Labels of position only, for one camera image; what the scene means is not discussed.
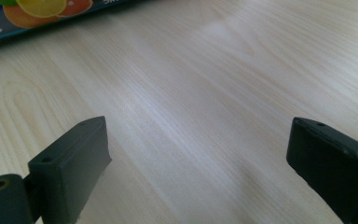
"black plastic part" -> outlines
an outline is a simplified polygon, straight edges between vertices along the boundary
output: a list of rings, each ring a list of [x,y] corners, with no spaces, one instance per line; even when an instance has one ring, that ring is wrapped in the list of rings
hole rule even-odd
[[[0,176],[0,224],[76,223],[111,161],[104,117],[85,120],[28,162],[30,174]]]
[[[358,142],[318,121],[294,118],[289,164],[344,223],[358,223]]]
[[[33,223],[19,175],[0,175],[0,223]]]

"light wood grain surface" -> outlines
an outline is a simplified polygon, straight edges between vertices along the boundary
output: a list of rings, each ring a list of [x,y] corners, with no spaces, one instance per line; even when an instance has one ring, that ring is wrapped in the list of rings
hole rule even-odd
[[[341,223],[285,153],[294,116],[358,140],[358,1],[150,0],[8,42],[0,175],[106,116],[78,223]]]

